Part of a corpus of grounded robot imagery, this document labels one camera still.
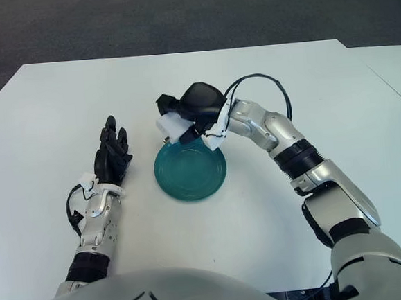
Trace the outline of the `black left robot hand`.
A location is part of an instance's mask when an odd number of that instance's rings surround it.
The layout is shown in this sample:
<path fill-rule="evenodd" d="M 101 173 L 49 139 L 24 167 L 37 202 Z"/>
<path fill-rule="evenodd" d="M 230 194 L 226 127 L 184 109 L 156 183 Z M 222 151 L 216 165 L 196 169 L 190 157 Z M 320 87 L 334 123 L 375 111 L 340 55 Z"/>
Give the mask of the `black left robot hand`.
<path fill-rule="evenodd" d="M 116 132 L 116 119 L 108 116 L 100 133 L 100 147 L 94 160 L 94 172 L 101 184 L 121 186 L 133 157 L 128 149 L 126 129 L 121 127 Z"/>

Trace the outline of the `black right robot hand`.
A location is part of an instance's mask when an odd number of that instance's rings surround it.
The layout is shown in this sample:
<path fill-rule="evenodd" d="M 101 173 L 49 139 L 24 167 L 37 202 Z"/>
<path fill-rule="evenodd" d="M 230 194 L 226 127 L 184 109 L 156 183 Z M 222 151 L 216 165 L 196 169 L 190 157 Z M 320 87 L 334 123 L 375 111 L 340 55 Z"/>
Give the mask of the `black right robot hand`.
<path fill-rule="evenodd" d="M 226 97 L 219 89 L 196 82 L 180 99 L 162 94 L 156 104 L 162 117 L 168 114 L 180 127 L 177 128 L 175 141 L 183 145 L 200 138 L 217 123 L 225 102 Z"/>

